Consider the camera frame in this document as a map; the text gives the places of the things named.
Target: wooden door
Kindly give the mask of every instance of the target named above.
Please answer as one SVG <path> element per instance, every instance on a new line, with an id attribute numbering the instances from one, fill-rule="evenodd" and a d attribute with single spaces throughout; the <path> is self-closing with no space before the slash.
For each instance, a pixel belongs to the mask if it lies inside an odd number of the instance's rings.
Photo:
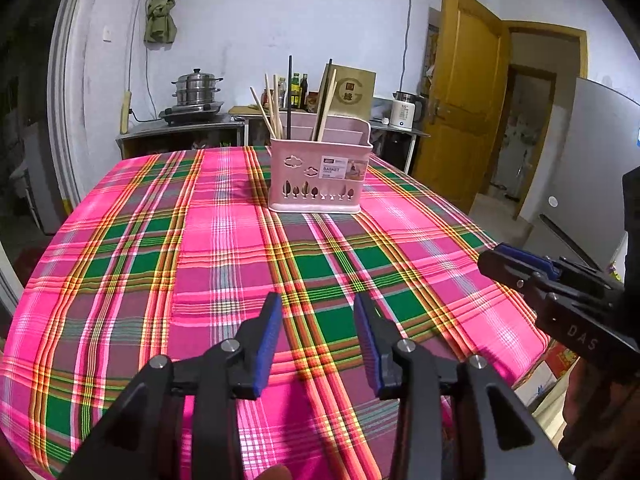
<path id="1" fill-rule="evenodd" d="M 465 213 L 482 186 L 511 57 L 508 28 L 475 0 L 442 0 L 428 113 L 413 176 Z"/>

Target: refrigerator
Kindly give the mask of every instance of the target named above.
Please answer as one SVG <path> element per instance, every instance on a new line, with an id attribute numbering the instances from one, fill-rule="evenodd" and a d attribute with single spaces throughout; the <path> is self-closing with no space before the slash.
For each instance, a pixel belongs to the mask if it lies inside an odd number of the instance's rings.
<path id="1" fill-rule="evenodd" d="M 564 150 L 524 249 L 606 269 L 625 234 L 622 176 L 640 166 L 640 105 L 578 78 Z"/>

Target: plaid tablecloth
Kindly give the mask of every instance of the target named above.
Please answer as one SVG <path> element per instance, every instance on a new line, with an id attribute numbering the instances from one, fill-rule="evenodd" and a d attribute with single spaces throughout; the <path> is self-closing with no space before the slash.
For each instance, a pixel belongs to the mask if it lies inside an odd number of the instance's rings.
<path id="1" fill-rule="evenodd" d="M 275 214 L 269 178 L 265 148 L 146 156 L 73 212 L 26 287 L 0 368 L 0 426 L 28 466 L 59 473 L 150 357 L 201 354 L 270 290 L 284 326 L 269 386 L 238 407 L 249 478 L 275 463 L 296 479 L 388 474 L 398 405 L 367 386 L 357 291 L 406 336 L 443 356 L 480 353 L 510 383 L 545 351 L 520 297 L 478 272 L 491 239 L 413 179 L 373 158 L 350 216 Z M 188 468 L 188 434 L 183 447 Z"/>

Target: black chopstick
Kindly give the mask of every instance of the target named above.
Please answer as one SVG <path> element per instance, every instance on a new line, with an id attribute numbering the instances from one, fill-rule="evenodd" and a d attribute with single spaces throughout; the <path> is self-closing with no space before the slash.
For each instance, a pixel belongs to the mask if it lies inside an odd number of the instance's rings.
<path id="1" fill-rule="evenodd" d="M 334 64 L 334 59 L 331 58 L 329 60 L 329 66 L 326 69 L 326 76 L 324 78 L 324 90 L 322 92 L 322 102 L 319 104 L 319 107 L 318 107 L 318 118 L 321 118 L 322 115 L 324 114 L 324 107 L 326 106 L 326 98 L 327 98 L 327 94 L 329 93 L 329 79 L 331 79 L 331 66 L 333 64 Z M 318 121 L 318 127 L 316 128 L 316 131 L 313 132 L 313 140 L 318 140 L 319 129 L 320 129 L 320 121 Z"/>
<path id="2" fill-rule="evenodd" d="M 293 57 L 289 56 L 289 91 L 287 92 L 287 139 L 291 140 L 291 66 Z"/>

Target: metal screw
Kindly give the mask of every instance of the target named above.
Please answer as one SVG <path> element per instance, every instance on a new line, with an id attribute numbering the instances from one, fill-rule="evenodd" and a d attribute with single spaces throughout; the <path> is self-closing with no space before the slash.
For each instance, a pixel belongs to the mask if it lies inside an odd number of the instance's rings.
<path id="1" fill-rule="evenodd" d="M 472 355 L 469 358 L 469 364 L 472 365 L 473 368 L 477 368 L 478 370 L 482 370 L 485 366 L 487 366 L 486 359 L 481 355 Z"/>
<path id="2" fill-rule="evenodd" d="M 240 343 L 235 339 L 225 339 L 220 343 L 220 348 L 225 352 L 233 353 L 240 348 Z"/>
<path id="3" fill-rule="evenodd" d="M 398 350 L 402 352 L 410 353 L 415 350 L 415 343 L 410 339 L 401 339 L 400 341 L 398 341 L 397 346 Z"/>
<path id="4" fill-rule="evenodd" d="M 164 368 L 169 362 L 169 358 L 166 355 L 156 355 L 149 359 L 149 366 L 152 368 Z"/>

